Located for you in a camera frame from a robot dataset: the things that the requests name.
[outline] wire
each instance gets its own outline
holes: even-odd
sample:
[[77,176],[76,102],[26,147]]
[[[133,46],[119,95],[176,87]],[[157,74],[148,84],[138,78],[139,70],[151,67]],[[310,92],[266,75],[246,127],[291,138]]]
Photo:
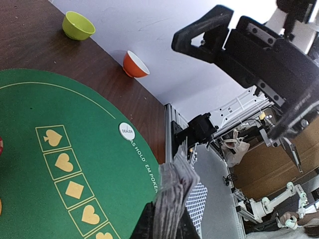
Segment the wire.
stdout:
[[272,106],[267,106],[267,107],[263,108],[262,111],[264,111],[264,110],[266,110],[266,109],[268,109],[268,108],[274,110],[274,111],[275,111],[278,115],[280,115],[280,116],[283,115],[282,111],[281,111],[280,109],[278,109],[278,108],[277,108],[276,106],[274,106],[274,105],[272,105]]
[[225,179],[226,186],[229,186],[230,182],[236,182],[238,179],[237,175],[234,173],[230,173],[226,178],[225,177],[223,178]]
[[257,123],[259,123],[260,125],[263,125],[259,120],[257,120],[257,119],[245,119],[245,120],[243,120],[242,122],[246,122],[246,121],[250,121],[250,120],[254,120],[254,121],[256,121]]

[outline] yellow card outline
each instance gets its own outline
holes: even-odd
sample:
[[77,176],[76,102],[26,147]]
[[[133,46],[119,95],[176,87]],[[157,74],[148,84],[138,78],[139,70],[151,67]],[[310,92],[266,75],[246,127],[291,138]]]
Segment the yellow card outline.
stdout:
[[119,239],[121,239],[120,236],[119,236],[119,234],[116,232],[116,230],[114,229],[114,227],[112,226],[112,223],[111,223],[110,221],[108,221],[108,222],[106,222],[105,224],[101,225],[101,226],[100,226],[99,228],[97,228],[94,232],[92,232],[91,234],[87,235],[84,239],[89,238],[90,236],[92,236],[93,234],[97,233],[99,230],[101,230],[103,227],[106,227],[107,225],[110,225],[111,228],[113,229],[113,231],[115,232],[115,234],[117,235],[117,237],[118,237]]
[[[48,154],[64,152],[64,151],[67,151],[67,150],[71,150],[71,151],[72,151],[72,153],[73,153],[73,155],[74,155],[74,158],[75,158],[75,161],[76,161],[76,163],[78,164],[78,166],[79,166],[79,168],[80,168],[80,171],[77,171],[77,172],[74,172],[74,173],[71,173],[71,174],[68,174],[68,175],[59,177],[59,178],[53,178],[53,175],[52,175],[52,173],[51,173],[51,170],[50,170],[50,168],[49,168],[49,164],[48,164],[47,159],[46,159],[45,156],[48,155]],[[75,153],[74,153],[73,148],[62,149],[62,150],[58,150],[58,151],[54,151],[54,152],[47,152],[47,153],[44,153],[44,154],[43,154],[43,157],[44,157],[45,164],[46,164],[46,166],[47,166],[47,168],[48,168],[48,170],[49,170],[49,173],[50,173],[51,178],[52,178],[53,181],[56,181],[56,180],[59,180],[59,179],[62,179],[62,178],[66,178],[66,177],[69,177],[69,176],[72,176],[72,175],[75,175],[75,174],[77,174],[77,173],[81,173],[81,172],[82,172],[81,165],[80,165],[79,160],[77,159],[77,157],[76,157],[76,155],[75,155]]]
[[[79,176],[79,175],[82,175],[82,176],[83,176],[85,182],[87,183],[87,185],[88,185],[88,187],[89,187],[89,189],[90,189],[90,191],[91,191],[91,193],[92,193],[92,196],[89,197],[89,198],[86,198],[85,200],[83,200],[83,201],[81,201],[81,202],[79,202],[79,203],[77,203],[77,204],[74,204],[74,205],[72,205],[72,206],[70,206],[70,207],[67,207],[66,204],[65,204],[65,202],[64,202],[64,200],[63,200],[63,197],[62,197],[62,195],[61,195],[61,192],[59,191],[58,186],[57,186],[56,184],[59,183],[59,182],[68,180],[68,179],[70,179],[70,178],[74,178],[74,177]],[[94,192],[92,191],[91,186],[89,185],[88,180],[86,180],[86,177],[84,176],[84,173],[78,173],[78,174],[76,174],[76,175],[72,175],[71,177],[67,177],[67,178],[64,177],[63,179],[60,179],[60,180],[55,181],[55,182],[54,182],[54,185],[55,185],[56,190],[58,191],[58,194],[60,195],[60,198],[61,198],[61,200],[62,200],[62,202],[63,202],[65,208],[68,209],[68,210],[69,210],[69,209],[70,209],[70,210],[76,209],[76,208],[78,208],[77,205],[81,206],[82,204],[88,202],[90,199],[93,200],[94,197],[95,197],[95,194],[94,194]]]
[[[55,149],[50,149],[50,150],[43,151],[42,144],[41,144],[41,140],[40,140],[39,133],[38,133],[37,129],[38,129],[38,128],[54,128],[54,127],[61,127],[61,126],[63,127],[63,130],[64,130],[64,132],[65,132],[65,136],[66,136],[66,138],[67,138],[67,140],[68,140],[68,142],[69,142],[69,146],[63,147],[63,148],[55,148]],[[53,151],[56,151],[56,150],[67,149],[67,148],[71,148],[71,147],[72,147],[71,142],[70,142],[70,140],[69,140],[69,136],[68,136],[68,134],[66,133],[66,130],[65,130],[64,125],[62,125],[62,124],[60,124],[60,125],[52,125],[52,126],[35,127],[35,132],[36,132],[36,136],[38,137],[38,141],[39,141],[39,144],[40,144],[42,153],[48,153],[48,152],[53,152]]]
[[[84,204],[88,204],[89,202],[91,202],[91,201],[93,201],[93,200],[95,200],[95,201],[97,202],[99,208],[101,209],[101,212],[103,213],[103,215],[104,215],[105,218],[106,218],[106,221],[102,222],[101,224],[99,224],[98,226],[96,226],[95,228],[93,228],[92,230],[90,230],[88,233],[83,234],[83,233],[81,232],[81,230],[79,229],[78,225],[76,224],[74,218],[72,217],[71,211],[73,211],[73,210],[75,210],[75,209],[77,209],[77,208],[79,208],[79,207],[82,207]],[[83,237],[86,237],[88,234],[93,234],[92,232],[94,232],[96,229],[100,228],[101,225],[106,225],[107,222],[109,221],[109,219],[108,219],[108,217],[105,215],[105,213],[104,213],[104,211],[103,211],[103,209],[102,209],[102,207],[101,207],[99,201],[98,201],[96,198],[92,198],[92,199],[90,199],[90,200],[88,200],[88,201],[85,201],[84,203],[82,203],[82,204],[80,204],[80,205],[78,205],[78,206],[76,206],[76,207],[73,207],[72,209],[68,210],[68,213],[69,213],[69,215],[70,215],[70,217],[71,217],[71,219],[72,219],[74,225],[76,226],[76,228],[77,228],[78,231],[80,232],[81,236],[83,236]]]

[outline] yellow curved line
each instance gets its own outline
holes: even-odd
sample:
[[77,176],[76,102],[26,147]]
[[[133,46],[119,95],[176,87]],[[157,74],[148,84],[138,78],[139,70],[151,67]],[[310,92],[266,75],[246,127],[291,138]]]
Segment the yellow curved line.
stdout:
[[11,85],[2,86],[2,87],[0,87],[0,90],[1,90],[1,89],[4,89],[4,88],[6,88],[6,87],[16,86],[16,85],[24,85],[24,84],[40,84],[40,85],[55,86],[55,87],[58,87],[58,88],[65,89],[65,90],[67,90],[67,91],[71,91],[71,92],[76,93],[76,94],[78,94],[78,95],[80,95],[80,96],[86,98],[87,100],[93,102],[93,103],[96,104],[98,107],[100,107],[102,110],[104,110],[106,113],[108,113],[113,119],[116,120],[116,118],[115,118],[110,112],[108,112],[105,108],[103,108],[101,105],[99,105],[98,103],[96,103],[94,100],[88,98],[87,96],[85,96],[85,95],[83,95],[83,94],[81,94],[81,93],[79,93],[79,92],[76,92],[76,91],[74,91],[74,90],[71,90],[71,89],[66,88],[66,87],[63,87],[63,86],[58,86],[58,85],[55,85],[55,84],[44,83],[44,82],[20,82],[20,83],[14,83],[14,84],[11,84]]

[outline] red poker chip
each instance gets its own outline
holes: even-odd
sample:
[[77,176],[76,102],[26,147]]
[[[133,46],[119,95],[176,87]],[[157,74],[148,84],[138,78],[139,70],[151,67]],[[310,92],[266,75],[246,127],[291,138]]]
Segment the red poker chip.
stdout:
[[2,152],[3,152],[3,140],[0,137],[0,155],[2,154]]

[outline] poker table layout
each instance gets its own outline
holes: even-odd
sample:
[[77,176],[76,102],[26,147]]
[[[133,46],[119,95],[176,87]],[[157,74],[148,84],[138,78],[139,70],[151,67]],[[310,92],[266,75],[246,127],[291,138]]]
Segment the poker table layout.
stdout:
[[0,72],[1,238],[126,239],[159,188],[130,121],[58,74]]

